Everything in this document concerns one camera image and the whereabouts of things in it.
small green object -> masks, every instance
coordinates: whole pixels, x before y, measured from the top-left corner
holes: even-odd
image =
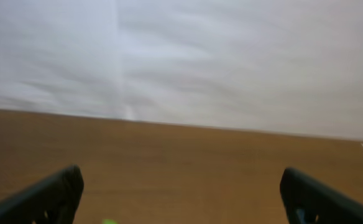
[[[114,220],[105,219],[105,220],[103,220],[103,224],[118,224],[118,223],[115,222]]]

